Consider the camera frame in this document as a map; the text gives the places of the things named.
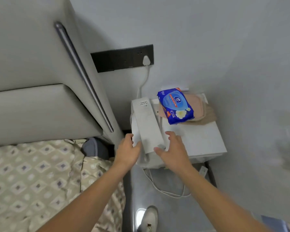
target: right hand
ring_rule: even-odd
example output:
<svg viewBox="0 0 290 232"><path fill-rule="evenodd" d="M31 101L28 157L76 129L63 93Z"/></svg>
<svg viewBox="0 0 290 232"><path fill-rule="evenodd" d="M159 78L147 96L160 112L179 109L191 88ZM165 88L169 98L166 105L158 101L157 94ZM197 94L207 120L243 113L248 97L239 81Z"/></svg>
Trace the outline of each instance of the right hand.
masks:
<svg viewBox="0 0 290 232"><path fill-rule="evenodd" d="M159 147L155 147L154 151L170 170L176 174L180 174L183 170L191 167L192 164L182 142L182 138L172 131L166 131L165 134L169 135L169 150L164 151Z"/></svg>

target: blue wet wipes pack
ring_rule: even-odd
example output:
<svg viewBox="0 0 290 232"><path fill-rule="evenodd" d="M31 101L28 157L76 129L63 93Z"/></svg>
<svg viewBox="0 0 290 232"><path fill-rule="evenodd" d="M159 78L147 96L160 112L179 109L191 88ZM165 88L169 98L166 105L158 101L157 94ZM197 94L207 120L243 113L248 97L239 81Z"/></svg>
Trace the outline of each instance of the blue wet wipes pack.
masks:
<svg viewBox="0 0 290 232"><path fill-rule="evenodd" d="M179 88L159 91L157 96L170 125L194 118L193 109Z"/></svg>

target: white sneaker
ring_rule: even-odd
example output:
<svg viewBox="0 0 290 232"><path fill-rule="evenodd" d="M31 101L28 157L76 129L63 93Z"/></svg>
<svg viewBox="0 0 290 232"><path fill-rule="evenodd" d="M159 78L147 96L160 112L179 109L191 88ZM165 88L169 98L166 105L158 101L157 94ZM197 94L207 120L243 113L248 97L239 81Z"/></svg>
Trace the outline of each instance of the white sneaker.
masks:
<svg viewBox="0 0 290 232"><path fill-rule="evenodd" d="M143 216L141 225L138 229L140 232L156 232L158 225L158 211L154 206L149 206Z"/></svg>

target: wall socket panel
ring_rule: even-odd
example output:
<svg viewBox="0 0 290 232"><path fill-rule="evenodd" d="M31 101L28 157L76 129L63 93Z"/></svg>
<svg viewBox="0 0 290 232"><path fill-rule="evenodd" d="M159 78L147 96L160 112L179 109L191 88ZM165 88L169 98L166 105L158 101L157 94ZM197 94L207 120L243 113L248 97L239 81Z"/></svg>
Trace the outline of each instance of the wall socket panel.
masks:
<svg viewBox="0 0 290 232"><path fill-rule="evenodd" d="M99 73L132 67L143 67L143 58L145 55L150 59L150 65L154 64L154 45L91 53L93 63Z"/></svg>

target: floor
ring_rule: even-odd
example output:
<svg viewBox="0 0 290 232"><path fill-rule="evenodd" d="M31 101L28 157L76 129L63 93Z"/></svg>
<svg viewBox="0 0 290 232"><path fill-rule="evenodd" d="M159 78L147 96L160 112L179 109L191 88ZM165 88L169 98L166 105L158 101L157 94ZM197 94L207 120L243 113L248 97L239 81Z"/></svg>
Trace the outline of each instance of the floor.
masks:
<svg viewBox="0 0 290 232"><path fill-rule="evenodd" d="M194 167L199 170L201 165L194 164ZM170 170L152 169L151 174L159 189L179 195L182 193L182 181ZM124 187L127 197L123 214L124 232L137 230L143 212L150 205L158 208L158 232L213 231L213 226L192 196L174 199L160 193L137 165L125 176Z"/></svg>

